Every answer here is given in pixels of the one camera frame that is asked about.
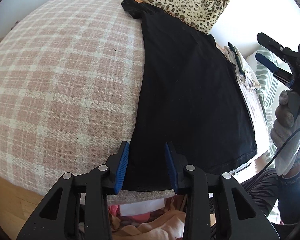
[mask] black clothing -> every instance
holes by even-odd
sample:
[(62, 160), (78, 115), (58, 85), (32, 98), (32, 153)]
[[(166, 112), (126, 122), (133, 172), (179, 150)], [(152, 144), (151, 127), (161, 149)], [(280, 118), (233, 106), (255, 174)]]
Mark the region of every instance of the black clothing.
[(279, 177), (278, 209), (284, 224), (300, 220), (300, 172), (289, 179)]
[(235, 67), (206, 35), (164, 10), (121, 3), (142, 19), (145, 65), (123, 190), (171, 189), (164, 143), (205, 172), (221, 174), (257, 152)]

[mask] plaid blanket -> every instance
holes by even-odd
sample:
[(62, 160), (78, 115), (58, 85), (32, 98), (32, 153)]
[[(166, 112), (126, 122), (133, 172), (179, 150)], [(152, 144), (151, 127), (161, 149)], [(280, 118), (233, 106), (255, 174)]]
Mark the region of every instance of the plaid blanket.
[[(0, 176), (45, 195), (129, 141), (143, 76), (138, 20), (122, 0), (50, 0), (0, 43)], [(120, 192), (110, 204), (174, 195)]]

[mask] metal screw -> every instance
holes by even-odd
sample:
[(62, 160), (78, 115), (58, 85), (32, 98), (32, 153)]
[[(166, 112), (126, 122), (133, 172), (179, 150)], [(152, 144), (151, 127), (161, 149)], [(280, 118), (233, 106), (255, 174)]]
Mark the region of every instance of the metal screw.
[(187, 171), (194, 171), (194, 169), (195, 169), (195, 167), (194, 167), (193, 165), (191, 165), (191, 164), (188, 164), (188, 165), (186, 166), (186, 170), (187, 170)]
[(69, 178), (71, 178), (71, 173), (70, 172), (66, 172), (65, 174), (62, 175), (62, 177), (64, 179), (69, 179)]
[(229, 172), (224, 172), (224, 173), (222, 173), (222, 177), (224, 177), (225, 179), (230, 179), (231, 174)]
[(99, 171), (106, 171), (108, 169), (108, 166), (103, 164), (103, 165), (100, 165), (98, 169), (99, 169)]

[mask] green striped fabric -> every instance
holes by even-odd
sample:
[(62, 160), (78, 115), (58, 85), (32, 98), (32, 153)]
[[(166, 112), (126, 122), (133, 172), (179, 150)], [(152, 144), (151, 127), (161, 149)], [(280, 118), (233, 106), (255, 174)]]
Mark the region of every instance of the green striped fabric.
[[(279, 64), (275, 58), (275, 55), (267, 50), (264, 47), (261, 47), (257, 53), (261, 53), (263, 56), (271, 60), (273, 63), (279, 67)], [(266, 156), (267, 162), (271, 160), (271, 158), (274, 156), (276, 147), (274, 146), (274, 143), (270, 137), (270, 131), (273, 127), (273, 121), (272, 121), (272, 109), (271, 106), (274, 101), (274, 95), (277, 91), (278, 87), (278, 80), (273, 77), (272, 73), (268, 68), (266, 68), (263, 64), (257, 61), (257, 69), (256, 69), (256, 77), (258, 78), (258, 81), (261, 85), (261, 87), (256, 91), (259, 101), (262, 106), (263, 115), (266, 120), (266, 124), (268, 127), (268, 135), (269, 135), (269, 142), (270, 142), (270, 148), (269, 153)]]

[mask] gray glove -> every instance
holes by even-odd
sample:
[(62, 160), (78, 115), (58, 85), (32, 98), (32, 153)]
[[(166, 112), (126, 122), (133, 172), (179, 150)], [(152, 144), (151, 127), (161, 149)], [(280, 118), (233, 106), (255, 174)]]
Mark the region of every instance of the gray glove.
[[(300, 115), (294, 120), (288, 108), (288, 94), (282, 91), (279, 96), (279, 106), (275, 110), (277, 119), (274, 121), (270, 136), (277, 151), (288, 137), (300, 128)], [(300, 131), (286, 144), (274, 160), (277, 175), (286, 175), (288, 171), (300, 164)]]

